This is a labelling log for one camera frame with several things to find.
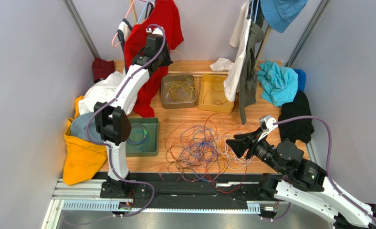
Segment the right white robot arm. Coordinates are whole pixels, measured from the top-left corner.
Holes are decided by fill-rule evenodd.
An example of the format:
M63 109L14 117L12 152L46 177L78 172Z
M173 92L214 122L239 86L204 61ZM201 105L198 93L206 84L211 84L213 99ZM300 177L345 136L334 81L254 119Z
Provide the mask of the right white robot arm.
M261 130L238 134L226 140L238 157L257 157L278 175L264 173L256 189L265 200L287 201L328 221L334 229L376 229L376 204L367 204L352 197L331 182L327 172L305 159L304 152L289 141L277 146Z

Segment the red t-shirt on hanger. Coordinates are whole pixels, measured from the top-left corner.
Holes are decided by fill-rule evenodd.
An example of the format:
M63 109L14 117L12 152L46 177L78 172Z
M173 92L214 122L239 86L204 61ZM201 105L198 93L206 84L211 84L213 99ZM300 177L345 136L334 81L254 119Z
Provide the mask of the red t-shirt on hanger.
M150 24L157 24L165 30L169 49L174 50L183 40L180 26L178 8L172 0L157 0L150 16L141 24L133 26L128 39L125 42L125 64L131 65L132 59L146 44L146 28ZM158 92L162 78L168 74L168 67L160 67L153 73L148 82L143 85L137 94L137 100L133 111L141 117L154 117L154 110L150 107L153 97Z

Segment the white grey trimmed tank top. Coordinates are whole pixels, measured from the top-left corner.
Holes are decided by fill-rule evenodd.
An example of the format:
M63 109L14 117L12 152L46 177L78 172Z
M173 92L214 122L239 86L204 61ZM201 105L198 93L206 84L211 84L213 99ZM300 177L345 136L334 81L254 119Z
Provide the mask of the white grey trimmed tank top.
M118 30L117 30L117 38L120 41L120 46L123 51L123 57L124 61L126 61L125 57L125 42L129 38L131 31L133 29L133 26L130 24L130 22L126 19L123 18L121 23L119 24Z

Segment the pink clothes hanger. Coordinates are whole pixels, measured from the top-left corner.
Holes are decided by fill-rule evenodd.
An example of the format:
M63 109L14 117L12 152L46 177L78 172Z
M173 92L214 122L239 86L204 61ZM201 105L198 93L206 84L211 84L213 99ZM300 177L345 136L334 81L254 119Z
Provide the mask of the pink clothes hanger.
M129 9L127 10L126 15L120 22L118 29L116 31L115 36L112 39L111 45L113 48L118 47L121 45L124 47L125 42L127 41L128 37L130 36L132 25L128 21L127 17L129 14L132 15L134 23L137 23L137 15L136 15L136 9L135 9L135 0L129 0Z

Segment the black cloth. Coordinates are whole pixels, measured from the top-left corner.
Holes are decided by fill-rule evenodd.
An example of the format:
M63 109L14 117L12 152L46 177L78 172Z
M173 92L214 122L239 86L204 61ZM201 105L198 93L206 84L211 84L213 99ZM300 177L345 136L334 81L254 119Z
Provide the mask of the black cloth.
M297 91L293 102L282 105L279 121L287 120L298 116L310 116L311 110L309 101L303 91ZM281 141L286 139L295 143L301 140L304 143L311 141L311 135L314 132L311 119L301 119L279 125Z

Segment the grey metal tray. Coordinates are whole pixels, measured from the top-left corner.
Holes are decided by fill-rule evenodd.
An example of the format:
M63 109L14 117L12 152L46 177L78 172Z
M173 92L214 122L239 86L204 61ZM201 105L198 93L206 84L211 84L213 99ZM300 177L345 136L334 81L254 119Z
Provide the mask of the grey metal tray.
M162 78L161 103L164 109L193 108L198 87L193 75L167 75Z

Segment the turquoise cloth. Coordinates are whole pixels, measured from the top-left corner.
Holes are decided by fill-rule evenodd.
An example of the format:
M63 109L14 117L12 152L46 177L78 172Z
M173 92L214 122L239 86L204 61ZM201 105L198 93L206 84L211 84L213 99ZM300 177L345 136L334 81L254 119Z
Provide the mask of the turquoise cloth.
M275 107L293 102L298 91L298 74L292 68L276 62L262 62L257 71L257 80L263 92L261 98Z

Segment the white cloth pile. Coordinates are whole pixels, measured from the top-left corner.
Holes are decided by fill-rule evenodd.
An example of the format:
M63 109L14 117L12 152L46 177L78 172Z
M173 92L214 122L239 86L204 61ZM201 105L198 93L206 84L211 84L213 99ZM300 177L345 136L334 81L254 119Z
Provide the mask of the white cloth pile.
M96 102L111 101L118 93L118 86L125 78L123 73L115 71L111 73L106 79L98 81L94 84L76 104L78 105L78 112L75 117L94 112L94 105Z

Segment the white crumpled cloth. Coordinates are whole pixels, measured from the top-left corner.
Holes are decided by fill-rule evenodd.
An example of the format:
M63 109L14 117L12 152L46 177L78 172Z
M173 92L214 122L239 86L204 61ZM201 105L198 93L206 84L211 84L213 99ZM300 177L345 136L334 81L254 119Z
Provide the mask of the white crumpled cloth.
M209 67L214 72L228 72L232 69L234 62L227 58L218 58Z

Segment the dark blue cloth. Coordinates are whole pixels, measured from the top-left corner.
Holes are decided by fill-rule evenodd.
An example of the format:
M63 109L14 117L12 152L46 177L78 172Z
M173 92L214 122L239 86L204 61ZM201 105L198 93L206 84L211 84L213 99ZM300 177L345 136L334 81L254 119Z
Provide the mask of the dark blue cloth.
M304 91L306 86L306 73L301 69L293 69L298 74L298 90Z

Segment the white hanging shirt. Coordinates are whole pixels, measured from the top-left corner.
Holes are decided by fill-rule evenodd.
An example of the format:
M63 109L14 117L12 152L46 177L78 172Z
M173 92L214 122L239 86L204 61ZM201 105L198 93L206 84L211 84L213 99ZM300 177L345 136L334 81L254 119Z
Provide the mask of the white hanging shirt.
M246 57L246 45L249 39L251 22L247 18L250 1L247 0L242 5L238 19L236 21L229 44L232 47L238 48L235 61L231 70L228 72L224 84L224 93L228 101L234 102L236 92L238 91L240 74Z

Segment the green plastic tray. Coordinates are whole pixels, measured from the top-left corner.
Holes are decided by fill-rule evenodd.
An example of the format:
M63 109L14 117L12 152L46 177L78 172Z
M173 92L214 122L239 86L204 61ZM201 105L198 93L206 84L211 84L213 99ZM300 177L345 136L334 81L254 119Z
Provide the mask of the green plastic tray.
M126 142L126 156L157 156L159 149L159 119L130 118L129 121L132 131Z

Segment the blue hanging hat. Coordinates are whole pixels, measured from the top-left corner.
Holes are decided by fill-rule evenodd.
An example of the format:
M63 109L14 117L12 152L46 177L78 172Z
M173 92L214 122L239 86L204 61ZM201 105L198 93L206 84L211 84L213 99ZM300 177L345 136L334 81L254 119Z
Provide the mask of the blue hanging hat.
M284 33L298 17L308 0L261 0L261 10L272 29Z

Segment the yellow cloth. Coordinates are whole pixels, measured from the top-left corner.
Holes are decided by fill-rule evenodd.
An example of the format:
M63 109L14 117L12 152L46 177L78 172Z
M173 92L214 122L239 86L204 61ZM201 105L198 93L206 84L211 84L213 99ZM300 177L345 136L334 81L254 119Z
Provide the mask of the yellow cloth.
M71 124L80 116L78 102L84 97L75 100L75 115L67 119L64 140L66 143L67 156L63 167L63 181L71 186L88 181L100 171L107 161L107 152L104 146L95 145L86 140L72 136Z

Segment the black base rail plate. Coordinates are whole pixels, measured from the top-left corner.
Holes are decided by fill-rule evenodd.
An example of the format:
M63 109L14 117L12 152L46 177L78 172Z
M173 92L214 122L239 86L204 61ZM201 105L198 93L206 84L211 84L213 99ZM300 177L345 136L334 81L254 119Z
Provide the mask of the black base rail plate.
M122 199L133 207L171 211L248 211L276 213L285 202L257 191L260 174L211 174L206 181L196 174L130 173L127 181L107 177L100 197Z

